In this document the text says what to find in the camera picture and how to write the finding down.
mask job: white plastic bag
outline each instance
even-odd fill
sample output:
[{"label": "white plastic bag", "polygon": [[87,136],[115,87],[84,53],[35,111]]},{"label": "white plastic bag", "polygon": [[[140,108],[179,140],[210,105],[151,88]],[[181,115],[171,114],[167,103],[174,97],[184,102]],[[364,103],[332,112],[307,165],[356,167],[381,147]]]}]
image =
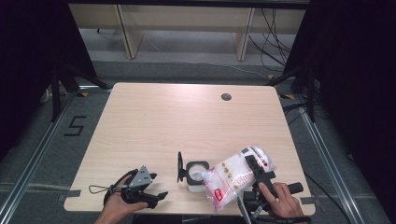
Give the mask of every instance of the white plastic bag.
[{"label": "white plastic bag", "polygon": [[249,155],[254,155],[265,172],[275,170],[276,167],[262,148],[251,146],[202,173],[206,195],[213,202],[216,211],[234,200],[239,192],[251,187],[256,181],[245,159]]}]

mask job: human hand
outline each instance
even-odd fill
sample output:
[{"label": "human hand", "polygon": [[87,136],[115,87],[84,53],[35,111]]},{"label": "human hand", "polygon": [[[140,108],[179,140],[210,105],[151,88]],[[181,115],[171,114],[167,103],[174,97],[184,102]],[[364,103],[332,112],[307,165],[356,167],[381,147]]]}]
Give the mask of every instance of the human hand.
[{"label": "human hand", "polygon": [[279,217],[303,217],[303,209],[300,202],[291,196],[288,185],[285,183],[274,183],[274,190],[278,199],[270,192],[270,190],[263,184],[259,184],[267,202],[271,205],[272,212]]},{"label": "human hand", "polygon": [[[124,184],[125,181],[130,178],[127,175],[123,178],[120,184]],[[100,214],[99,218],[95,221],[95,224],[115,224],[123,220],[128,214],[131,214],[137,210],[147,208],[147,203],[126,203],[120,195],[120,190],[114,192],[107,199],[107,202]]]}]

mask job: gray floor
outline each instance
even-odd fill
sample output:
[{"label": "gray floor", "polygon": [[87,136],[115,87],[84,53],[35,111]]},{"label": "gray floor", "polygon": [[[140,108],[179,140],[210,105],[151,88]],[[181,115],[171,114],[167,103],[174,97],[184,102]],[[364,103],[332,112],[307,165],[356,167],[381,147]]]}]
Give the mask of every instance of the gray floor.
[{"label": "gray floor", "polygon": [[[282,69],[268,57],[261,58],[251,43],[248,44],[245,60],[238,62],[231,34],[146,32],[136,58],[128,60],[120,32],[101,30],[97,34],[95,30],[81,30],[81,33],[99,78],[109,84],[130,81],[262,85],[268,82],[268,75],[277,77],[281,74],[264,68],[262,61],[273,69]],[[259,45],[264,41],[260,34],[252,37]],[[291,46],[294,36],[282,35],[279,38]],[[276,48],[266,50],[281,60]],[[80,85],[91,85],[82,79],[78,82]],[[287,80],[279,84],[276,87],[278,93],[290,93],[291,83],[292,80]],[[97,89],[86,92],[86,97],[75,97],[67,108],[10,223],[93,223],[97,218],[97,213],[70,213],[63,208],[63,196],[73,182],[109,95],[109,91]],[[280,101],[283,106],[296,103],[293,99]],[[326,112],[319,105],[315,107],[315,112],[318,129],[365,223],[390,223],[359,168],[346,157],[347,149]],[[0,164],[0,202],[4,201],[12,185],[18,181],[41,137],[50,126],[50,115],[51,102],[47,101],[37,109],[35,119],[26,128],[21,141]],[[83,125],[84,129],[80,136],[65,136],[66,133],[76,131],[69,128],[74,116],[86,117],[77,123]],[[290,122],[290,132],[304,170],[341,205],[317,147],[306,129],[301,111],[294,109],[286,118]],[[321,189],[310,180],[308,185],[311,192],[318,193],[324,207],[321,209],[317,206],[317,212],[312,216],[313,223],[347,223]],[[128,217],[123,223],[131,223],[131,220]]]}]

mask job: red label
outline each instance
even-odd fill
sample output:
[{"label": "red label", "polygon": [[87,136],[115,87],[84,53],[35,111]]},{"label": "red label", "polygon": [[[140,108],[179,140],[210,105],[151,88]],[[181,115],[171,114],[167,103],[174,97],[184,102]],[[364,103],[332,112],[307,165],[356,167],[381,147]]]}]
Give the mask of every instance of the red label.
[{"label": "red label", "polygon": [[218,199],[218,201],[222,200],[222,194],[221,194],[220,189],[215,189],[215,195],[216,195],[216,198]]}]

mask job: table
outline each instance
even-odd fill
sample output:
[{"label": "table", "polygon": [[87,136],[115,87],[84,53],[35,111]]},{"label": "table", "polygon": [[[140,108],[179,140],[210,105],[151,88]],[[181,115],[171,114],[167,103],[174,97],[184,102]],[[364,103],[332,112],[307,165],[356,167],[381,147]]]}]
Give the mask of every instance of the table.
[{"label": "table", "polygon": [[[221,95],[231,95],[225,101]],[[259,144],[277,166],[274,181],[301,182],[311,197],[290,131],[273,87],[118,83],[114,86],[71,190],[67,211],[101,211],[103,194],[89,185],[110,186],[127,171],[146,165],[156,173],[147,193],[169,191],[155,209],[139,213],[213,215],[204,192],[177,183],[177,153],[184,164],[208,161],[213,167],[247,146]],[[313,204],[303,205],[306,215]],[[240,215],[230,203],[219,215]]]}]

